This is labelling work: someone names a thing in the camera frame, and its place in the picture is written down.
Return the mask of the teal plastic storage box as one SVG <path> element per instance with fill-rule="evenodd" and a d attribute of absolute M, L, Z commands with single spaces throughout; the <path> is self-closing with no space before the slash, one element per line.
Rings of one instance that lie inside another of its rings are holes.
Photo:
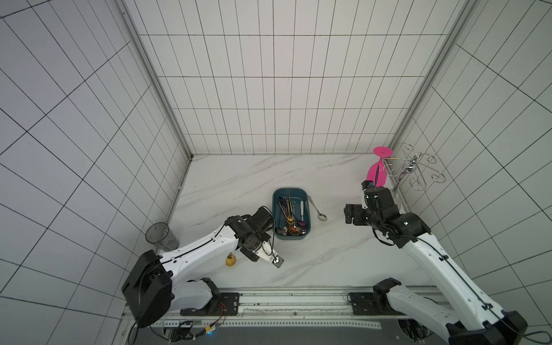
<path fill-rule="evenodd" d="M 281 240 L 301 240 L 311 232 L 308 194 L 301 188 L 279 188 L 273 193 L 273 229 Z"/>

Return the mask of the copper long spoon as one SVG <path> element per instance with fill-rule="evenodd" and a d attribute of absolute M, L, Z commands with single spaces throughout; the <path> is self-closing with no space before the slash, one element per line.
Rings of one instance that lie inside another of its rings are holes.
<path fill-rule="evenodd" d="M 280 209 L 285 217 L 287 233 L 290 236 L 302 234 L 301 228 L 296 225 L 296 217 L 293 213 L 293 205 L 289 198 L 279 198 Z"/>

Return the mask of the white handled silver spoon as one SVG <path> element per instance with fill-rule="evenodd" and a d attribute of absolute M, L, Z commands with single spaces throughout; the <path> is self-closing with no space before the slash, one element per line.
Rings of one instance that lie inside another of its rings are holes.
<path fill-rule="evenodd" d="M 304 221 L 304 201 L 300 201 L 300 220 L 298 221 L 299 227 L 302 229 L 306 228 L 306 222 Z"/>

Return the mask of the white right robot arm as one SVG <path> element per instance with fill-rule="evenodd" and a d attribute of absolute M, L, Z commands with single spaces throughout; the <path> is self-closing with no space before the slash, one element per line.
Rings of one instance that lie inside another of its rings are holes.
<path fill-rule="evenodd" d="M 403 250 L 433 280 L 450 308 L 424 298 L 399 280 L 374 285 L 369 303 L 383 315 L 401 313 L 448 344 L 519 344 L 528 324 L 517 311 L 506 311 L 479 288 L 439 244 L 416 214 L 402 214 L 391 191 L 372 181 L 362 183 L 361 204 L 347 204 L 348 224 L 370 226 L 385 236 L 383 244 Z"/>

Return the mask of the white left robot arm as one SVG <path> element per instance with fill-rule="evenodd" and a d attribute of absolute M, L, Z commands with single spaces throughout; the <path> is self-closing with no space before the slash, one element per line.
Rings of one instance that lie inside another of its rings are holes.
<path fill-rule="evenodd" d="M 213 265 L 224 264 L 235 251 L 252 262 L 264 260 L 281 267 L 284 260 L 274 249 L 268 231 L 274 218 L 270 209 L 253 215 L 231 216 L 206 237 L 158 255 L 142 254 L 122 286 L 122 294 L 139 329 L 159 321 L 168 312 L 217 316 L 231 306 L 207 277 Z"/>

